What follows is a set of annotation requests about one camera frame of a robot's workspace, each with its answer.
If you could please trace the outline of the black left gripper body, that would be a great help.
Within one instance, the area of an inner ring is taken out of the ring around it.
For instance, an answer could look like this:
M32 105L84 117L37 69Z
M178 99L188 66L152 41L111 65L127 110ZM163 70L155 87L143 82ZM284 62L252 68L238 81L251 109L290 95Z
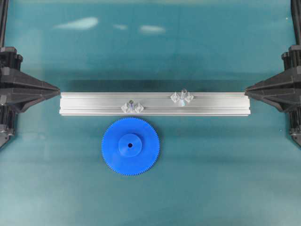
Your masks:
M14 47L0 48L0 68L9 67L20 70L23 57L17 54ZM0 104L0 149L15 135L17 114L9 106Z

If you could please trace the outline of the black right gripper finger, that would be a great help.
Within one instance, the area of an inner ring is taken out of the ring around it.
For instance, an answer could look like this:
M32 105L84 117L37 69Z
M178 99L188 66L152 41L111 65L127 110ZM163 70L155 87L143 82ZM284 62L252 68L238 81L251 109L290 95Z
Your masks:
M291 89L298 88L301 85L301 70L287 69L266 80L260 81L248 88L246 93L251 91L268 90L268 89Z
M246 91L245 94L255 100L275 107L279 112L287 113L297 110L301 106L301 97L295 94L288 95L264 95L259 91Z

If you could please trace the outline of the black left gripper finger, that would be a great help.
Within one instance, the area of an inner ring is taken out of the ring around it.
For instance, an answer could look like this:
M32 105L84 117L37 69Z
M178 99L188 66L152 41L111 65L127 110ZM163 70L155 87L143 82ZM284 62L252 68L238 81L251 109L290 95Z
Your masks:
M1 69L0 85L4 88L39 89L60 92L60 89L17 69Z
M16 113L24 113L31 106L60 95L59 90L3 90L0 105Z

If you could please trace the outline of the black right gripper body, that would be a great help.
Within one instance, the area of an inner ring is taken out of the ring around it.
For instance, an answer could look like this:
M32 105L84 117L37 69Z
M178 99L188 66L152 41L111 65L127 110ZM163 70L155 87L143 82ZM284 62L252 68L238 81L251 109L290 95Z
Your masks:
M288 69L295 69L293 72L294 90L294 107L289 111L290 129L289 133L294 142L301 142L301 47L291 46L288 52L282 54L285 71Z

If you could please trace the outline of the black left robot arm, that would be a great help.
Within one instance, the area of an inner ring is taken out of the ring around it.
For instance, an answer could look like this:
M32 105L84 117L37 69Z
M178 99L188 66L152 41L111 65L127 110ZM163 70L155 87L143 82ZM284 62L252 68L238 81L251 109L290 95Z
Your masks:
M5 47L8 0L0 2L0 147L15 135L17 116L30 107L60 95L60 89L21 71L23 57Z

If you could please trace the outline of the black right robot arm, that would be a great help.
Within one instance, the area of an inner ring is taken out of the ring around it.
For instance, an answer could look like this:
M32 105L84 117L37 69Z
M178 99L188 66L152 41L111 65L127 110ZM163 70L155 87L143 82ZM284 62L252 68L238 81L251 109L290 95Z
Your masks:
M290 120L289 134L301 144L301 2L291 1L291 15L296 44L282 54L284 71L260 81L245 90L255 100L287 113Z

